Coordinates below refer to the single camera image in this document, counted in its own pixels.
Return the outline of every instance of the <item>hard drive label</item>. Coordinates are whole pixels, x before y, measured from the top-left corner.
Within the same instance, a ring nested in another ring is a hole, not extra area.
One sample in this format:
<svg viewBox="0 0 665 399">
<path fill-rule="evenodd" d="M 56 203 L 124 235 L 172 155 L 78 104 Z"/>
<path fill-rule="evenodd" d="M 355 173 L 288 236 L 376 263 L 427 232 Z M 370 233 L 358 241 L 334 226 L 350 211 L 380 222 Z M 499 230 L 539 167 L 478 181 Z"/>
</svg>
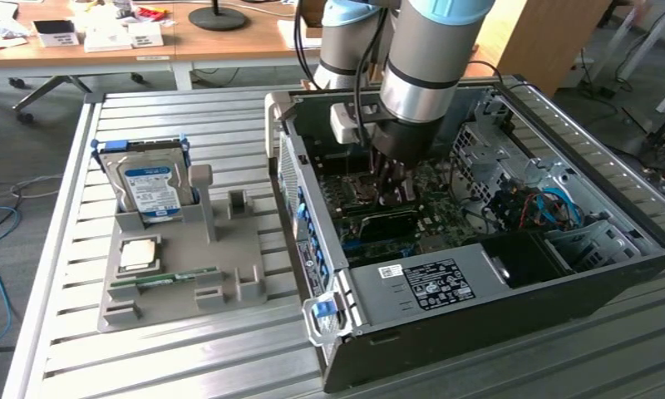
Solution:
<svg viewBox="0 0 665 399">
<path fill-rule="evenodd" d="M 424 310 L 476 297 L 454 259 L 406 268 L 404 274 L 419 306 Z"/>
<path fill-rule="evenodd" d="M 128 187 L 139 211 L 159 220 L 168 220 L 170 215 L 180 210 L 178 190 L 170 185 L 172 170 L 168 167 L 132 169 L 126 171 Z"/>
</svg>

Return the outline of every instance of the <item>chair wheel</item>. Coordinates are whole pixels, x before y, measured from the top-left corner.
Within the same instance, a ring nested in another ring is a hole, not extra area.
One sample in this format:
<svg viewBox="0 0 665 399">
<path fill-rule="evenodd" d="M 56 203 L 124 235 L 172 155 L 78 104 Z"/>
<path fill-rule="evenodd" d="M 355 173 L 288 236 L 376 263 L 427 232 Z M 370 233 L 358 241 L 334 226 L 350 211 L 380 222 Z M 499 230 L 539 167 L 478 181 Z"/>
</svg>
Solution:
<svg viewBox="0 0 665 399">
<path fill-rule="evenodd" d="M 8 80 L 8 83 L 12 87 L 15 87 L 16 89 L 23 89 L 24 87 L 27 87 L 27 85 L 24 84 L 24 80 L 23 79 L 16 79 L 16 78 L 11 78 Z"/>
<path fill-rule="evenodd" d="M 32 114 L 19 112 L 18 120 L 20 121 L 20 123 L 23 123 L 23 125 L 30 125 L 32 122 L 35 122 L 35 116 Z"/>
<path fill-rule="evenodd" d="M 143 84 L 143 82 L 146 82 L 146 78 L 143 78 L 143 75 L 140 73 L 132 73 L 131 80 L 138 84 Z"/>
</svg>

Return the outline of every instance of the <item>motherboard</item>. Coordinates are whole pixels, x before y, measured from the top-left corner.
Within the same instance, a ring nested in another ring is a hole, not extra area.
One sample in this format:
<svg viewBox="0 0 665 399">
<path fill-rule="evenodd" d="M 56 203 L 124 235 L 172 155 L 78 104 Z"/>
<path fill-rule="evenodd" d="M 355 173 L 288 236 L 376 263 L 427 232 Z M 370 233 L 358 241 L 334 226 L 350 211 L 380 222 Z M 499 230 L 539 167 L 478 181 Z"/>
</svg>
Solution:
<svg viewBox="0 0 665 399">
<path fill-rule="evenodd" d="M 423 162 L 414 176 L 418 200 L 379 205 L 370 172 L 322 176 L 320 188 L 351 267 L 468 244 L 479 231 L 464 217 L 444 163 Z"/>
</svg>

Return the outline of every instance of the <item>desk lamp base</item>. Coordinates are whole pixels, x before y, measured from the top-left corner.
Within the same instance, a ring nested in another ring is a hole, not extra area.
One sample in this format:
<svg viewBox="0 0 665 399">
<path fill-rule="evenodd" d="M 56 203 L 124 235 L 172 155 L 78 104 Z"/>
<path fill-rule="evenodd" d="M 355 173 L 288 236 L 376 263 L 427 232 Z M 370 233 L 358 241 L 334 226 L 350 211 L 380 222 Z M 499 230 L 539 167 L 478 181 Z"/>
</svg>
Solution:
<svg viewBox="0 0 665 399">
<path fill-rule="evenodd" d="M 208 31 L 232 31 L 247 25 L 248 17 L 232 8 L 220 8 L 215 14 L 215 10 L 206 7 L 190 13 L 190 21 Z"/>
</svg>

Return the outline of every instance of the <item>metal workbench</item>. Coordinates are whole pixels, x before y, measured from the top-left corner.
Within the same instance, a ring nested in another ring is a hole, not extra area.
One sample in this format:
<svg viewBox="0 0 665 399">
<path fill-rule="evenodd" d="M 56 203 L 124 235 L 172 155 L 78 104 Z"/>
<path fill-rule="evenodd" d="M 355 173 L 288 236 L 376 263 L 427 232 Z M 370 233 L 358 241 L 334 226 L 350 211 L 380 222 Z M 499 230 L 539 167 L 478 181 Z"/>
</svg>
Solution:
<svg viewBox="0 0 665 399">
<path fill-rule="evenodd" d="M 339 395 L 322 392 L 267 174 L 264 95 L 290 89 L 115 94 L 84 105 L 4 397 L 665 398 L 665 272 L 587 319 Z M 612 171 L 620 161 L 532 89 L 518 91 L 555 126 L 564 124 L 566 139 L 576 139 L 578 151 L 665 226 L 665 204 L 651 188 Z M 270 301 L 100 334 L 115 196 L 90 142 L 179 134 L 191 140 L 194 162 L 214 167 L 212 196 L 244 188 L 255 198 Z M 663 210 L 650 211 L 656 206 Z"/>
</svg>

